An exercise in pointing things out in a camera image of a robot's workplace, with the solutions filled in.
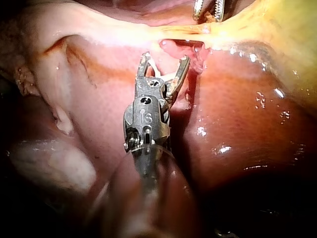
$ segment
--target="yellow fat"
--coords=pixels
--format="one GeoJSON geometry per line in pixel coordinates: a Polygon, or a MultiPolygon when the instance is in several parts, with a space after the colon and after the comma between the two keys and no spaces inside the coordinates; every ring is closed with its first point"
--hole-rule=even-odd
{"type": "Polygon", "coordinates": [[[162,38],[202,41],[206,48],[265,45],[274,73],[305,107],[317,110],[317,1],[256,0],[222,23],[156,27],[162,38]]]}

